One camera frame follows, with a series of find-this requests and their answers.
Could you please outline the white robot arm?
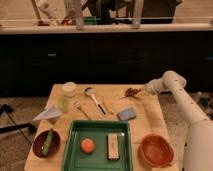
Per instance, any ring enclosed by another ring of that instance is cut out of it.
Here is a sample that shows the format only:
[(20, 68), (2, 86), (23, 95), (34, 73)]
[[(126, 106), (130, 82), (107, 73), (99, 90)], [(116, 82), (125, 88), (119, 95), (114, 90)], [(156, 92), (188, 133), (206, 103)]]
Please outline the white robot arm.
[(185, 140), (184, 171), (213, 171), (213, 121), (186, 92), (186, 79), (175, 71), (146, 83), (142, 90), (150, 95), (171, 92), (189, 124)]

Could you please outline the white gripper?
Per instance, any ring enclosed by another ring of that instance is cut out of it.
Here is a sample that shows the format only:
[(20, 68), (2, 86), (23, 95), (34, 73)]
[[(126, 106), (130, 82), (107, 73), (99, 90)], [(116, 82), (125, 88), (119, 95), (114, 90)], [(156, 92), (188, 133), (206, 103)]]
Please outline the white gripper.
[(147, 93), (151, 95), (156, 95), (164, 91), (164, 85), (163, 80), (161, 78), (159, 79), (153, 79), (145, 84), (144, 87), (137, 89), (137, 95), (144, 95)]

